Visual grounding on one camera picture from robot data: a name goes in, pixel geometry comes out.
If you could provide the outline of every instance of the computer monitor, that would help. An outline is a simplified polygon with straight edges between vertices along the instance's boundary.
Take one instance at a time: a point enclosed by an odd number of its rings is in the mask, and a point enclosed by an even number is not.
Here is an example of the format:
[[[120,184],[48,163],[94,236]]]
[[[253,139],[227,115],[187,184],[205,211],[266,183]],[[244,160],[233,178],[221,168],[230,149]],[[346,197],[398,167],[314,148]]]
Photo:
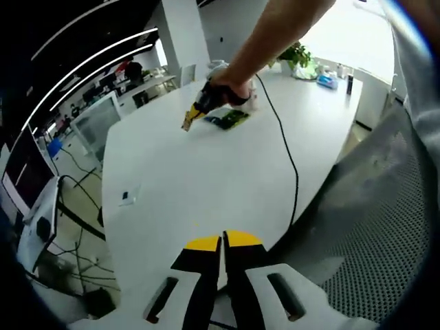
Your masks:
[[[56,237],[58,177],[51,178],[32,207],[32,216],[25,221],[17,258],[24,268],[33,272],[44,251]]]
[[[54,173],[40,152],[30,127],[24,129],[6,163],[2,184],[20,213],[30,210]]]

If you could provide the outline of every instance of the electrical cord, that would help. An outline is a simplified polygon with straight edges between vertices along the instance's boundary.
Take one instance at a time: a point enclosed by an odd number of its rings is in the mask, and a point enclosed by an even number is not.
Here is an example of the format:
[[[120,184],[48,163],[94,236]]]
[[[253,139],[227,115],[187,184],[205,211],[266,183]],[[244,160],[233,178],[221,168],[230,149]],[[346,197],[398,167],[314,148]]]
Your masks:
[[[75,250],[64,250],[63,248],[61,248],[61,247],[60,247],[58,244],[56,244],[55,242],[52,242],[52,244],[54,244],[58,249],[60,249],[60,250],[62,251],[62,252],[59,253],[59,254],[55,254],[55,256],[60,256],[60,255],[65,254],[65,253],[75,254]],[[78,256],[78,258],[79,258],[79,259],[82,259],[82,260],[85,260],[85,261],[89,261],[91,264],[93,264],[92,267],[97,267],[97,268],[99,268],[100,270],[104,270],[104,271],[106,271],[106,272],[113,273],[113,270],[108,269],[108,268],[101,267],[101,266],[99,266],[99,265],[96,265],[92,260],[90,260],[90,259],[88,259],[88,258],[85,258],[85,257],[83,257],[83,256]]]
[[[99,286],[99,287],[106,287],[108,289],[113,289],[113,290],[116,290],[116,291],[119,291],[119,292],[121,291],[121,290],[116,289],[115,287],[112,287],[110,285],[105,285],[105,284],[100,284],[100,283],[92,282],[91,280],[82,279],[82,281],[85,282],[85,283],[90,283],[90,284]]]
[[[217,327],[221,327],[221,328],[226,329],[226,330],[237,330],[237,328],[233,327],[232,325],[227,325],[227,324],[220,323],[220,322],[217,322],[217,321],[210,320],[209,323],[211,325],[215,325]]]
[[[65,205],[65,202],[64,202],[64,196],[63,196],[63,185],[61,184],[59,187],[58,187],[58,191],[59,191],[59,196],[60,196],[60,198],[61,198],[61,202]],[[84,228],[83,227],[81,227],[81,230],[80,230],[80,238],[79,238],[79,240],[78,240],[78,246],[76,246],[75,247],[75,249],[73,249],[72,250],[72,252],[77,252],[78,250],[79,250],[79,248],[80,248],[80,245],[81,245],[81,241],[82,241],[82,239],[83,239],[83,232],[84,232]]]
[[[261,78],[259,77],[258,74],[256,74],[256,77],[260,81],[261,86],[263,87],[264,93],[266,94],[266,98],[269,101],[270,107],[274,111],[276,119],[278,120],[278,123],[280,124],[281,135],[283,136],[284,145],[286,146],[287,154],[289,155],[289,159],[290,159],[291,165],[294,167],[294,170],[295,170],[295,178],[296,178],[295,200],[294,200],[294,210],[293,210],[293,212],[291,214],[291,219],[290,219],[290,224],[289,224],[289,228],[290,228],[290,226],[294,223],[294,217],[295,217],[295,213],[296,213],[296,204],[298,203],[298,190],[299,190],[299,174],[298,174],[298,169],[296,168],[295,162],[294,162],[294,160],[292,158],[292,155],[290,153],[290,150],[289,150],[289,146],[287,145],[286,137],[284,135],[283,124],[281,123],[281,119],[278,116],[278,114],[277,114],[277,112],[276,112],[276,110],[274,108],[274,105],[272,104],[272,101],[270,100],[269,94],[267,93],[267,90],[266,90],[265,85],[263,84],[263,81],[261,80]]]
[[[76,273],[70,273],[70,275],[72,275],[72,276],[80,276],[80,274],[76,274]],[[84,275],[84,274],[81,274],[81,276],[83,278],[86,278],[86,279],[89,279],[89,280],[116,281],[116,278],[114,278],[114,277],[97,277],[97,276],[88,276],[88,275]]]
[[[91,198],[91,196],[89,195],[89,193],[83,188],[83,186],[80,185],[80,183],[78,181],[76,181],[73,177],[71,177],[70,175],[61,175],[60,180],[64,180],[65,177],[68,177],[69,179],[71,179],[73,182],[75,182],[75,184],[81,188],[81,190],[87,195],[87,197],[91,200],[91,202],[94,204],[94,206],[96,207],[96,209],[99,211],[99,206],[98,204],[94,201],[93,198]]]
[[[73,297],[75,297],[75,298],[81,298],[81,295],[80,295],[80,294],[76,294],[76,293],[73,293],[73,292],[68,292],[68,291],[65,291],[65,290],[61,290],[61,289],[59,289],[59,288],[51,287],[51,286],[48,285],[47,283],[44,283],[44,282],[43,282],[41,279],[39,279],[37,276],[33,275],[33,273],[27,271],[24,267],[22,267],[22,269],[23,269],[23,271],[26,273],[26,275],[27,275],[28,277],[30,277],[33,281],[35,281],[35,283],[37,283],[37,284],[40,285],[41,287],[45,287],[45,288],[48,288],[48,289],[52,289],[52,290],[55,290],[55,291],[61,292],[62,294],[67,294],[67,295],[69,295],[69,296],[73,296]]]
[[[75,243],[75,257],[76,257],[76,267],[78,267],[78,273],[79,273],[79,280],[80,280],[80,283],[81,283],[81,287],[82,287],[82,294],[86,294],[87,293],[87,291],[86,291],[86,289],[85,289],[85,285],[84,285],[84,280],[83,280],[83,277],[81,276],[81,272],[80,272],[80,259],[78,258],[78,248],[79,248],[79,245],[77,245],[76,243]]]
[[[99,175],[97,175],[96,173],[93,172],[94,170],[92,170],[91,172],[89,172],[88,170],[85,170],[85,169],[83,169],[81,166],[79,166],[79,165],[78,165],[78,162],[75,160],[75,157],[74,157],[69,151],[65,150],[64,148],[61,148],[61,150],[64,151],[66,154],[68,154],[68,155],[71,157],[71,160],[74,161],[76,167],[78,167],[82,172],[86,172],[87,174],[92,174],[92,175],[94,175],[95,177],[97,177],[99,180],[102,181],[102,178],[101,178]]]

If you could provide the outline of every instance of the green plant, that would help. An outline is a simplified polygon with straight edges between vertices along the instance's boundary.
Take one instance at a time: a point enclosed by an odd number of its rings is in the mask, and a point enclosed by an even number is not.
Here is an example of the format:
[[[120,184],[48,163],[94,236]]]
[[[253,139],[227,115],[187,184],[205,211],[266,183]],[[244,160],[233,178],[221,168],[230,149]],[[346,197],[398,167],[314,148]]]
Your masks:
[[[290,68],[293,70],[297,64],[301,67],[308,66],[311,60],[311,54],[305,49],[305,46],[301,45],[298,41],[292,46],[287,48],[280,56],[276,58],[278,61],[287,61]],[[275,61],[269,62],[269,67],[274,65]]]

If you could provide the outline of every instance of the white table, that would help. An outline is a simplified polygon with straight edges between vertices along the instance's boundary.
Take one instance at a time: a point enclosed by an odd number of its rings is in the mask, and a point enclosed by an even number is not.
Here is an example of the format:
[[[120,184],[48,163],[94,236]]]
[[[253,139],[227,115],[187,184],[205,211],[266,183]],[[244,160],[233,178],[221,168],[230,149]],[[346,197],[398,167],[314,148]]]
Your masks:
[[[358,107],[362,83],[333,91],[261,73],[282,120],[298,167],[295,219],[336,163]],[[260,109],[231,131],[203,120],[180,127],[203,87],[194,82],[144,105],[114,125],[104,157],[104,228],[115,276],[124,293],[149,274],[169,268],[185,244],[235,229],[271,248],[286,232],[293,210],[295,174],[280,127],[258,84]],[[121,206],[122,194],[137,196]],[[219,286],[226,283],[221,270]]]
[[[127,98],[132,98],[134,95],[140,93],[141,91],[146,91],[147,89],[150,89],[151,87],[162,85],[164,83],[167,83],[168,81],[173,80],[174,78],[176,78],[176,76],[163,76],[163,77],[154,77],[154,78],[148,79],[144,84],[122,94],[119,97],[119,101],[121,103],[123,100],[125,100]]]

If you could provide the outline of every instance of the white pillar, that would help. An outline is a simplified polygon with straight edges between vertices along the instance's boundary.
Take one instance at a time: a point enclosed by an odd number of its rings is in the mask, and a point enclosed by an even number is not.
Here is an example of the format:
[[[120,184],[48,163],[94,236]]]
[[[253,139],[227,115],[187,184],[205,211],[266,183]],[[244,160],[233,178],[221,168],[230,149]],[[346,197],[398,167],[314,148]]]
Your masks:
[[[181,67],[196,64],[196,79],[205,78],[210,57],[197,2],[162,0],[151,23],[159,29],[169,72],[178,75]]]

